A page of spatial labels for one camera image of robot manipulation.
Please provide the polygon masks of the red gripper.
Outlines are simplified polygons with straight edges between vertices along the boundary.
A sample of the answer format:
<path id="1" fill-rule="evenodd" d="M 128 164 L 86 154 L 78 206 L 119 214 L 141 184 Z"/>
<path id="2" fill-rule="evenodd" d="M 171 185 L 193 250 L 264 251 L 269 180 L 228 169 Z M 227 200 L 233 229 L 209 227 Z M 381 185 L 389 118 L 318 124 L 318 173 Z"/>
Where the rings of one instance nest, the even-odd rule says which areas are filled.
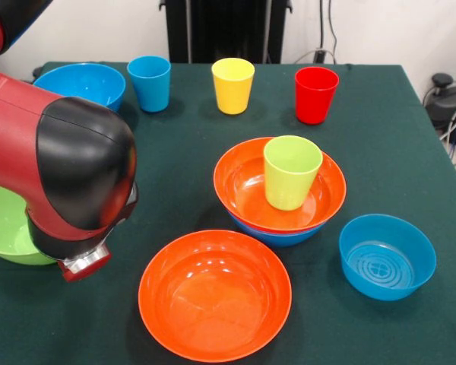
<path id="1" fill-rule="evenodd" d="M 92 252 L 72 261 L 58 261 L 58 266 L 67 282 L 75 282 L 87 278 L 102 268 L 111 259 L 111 256 L 110 252 Z"/>

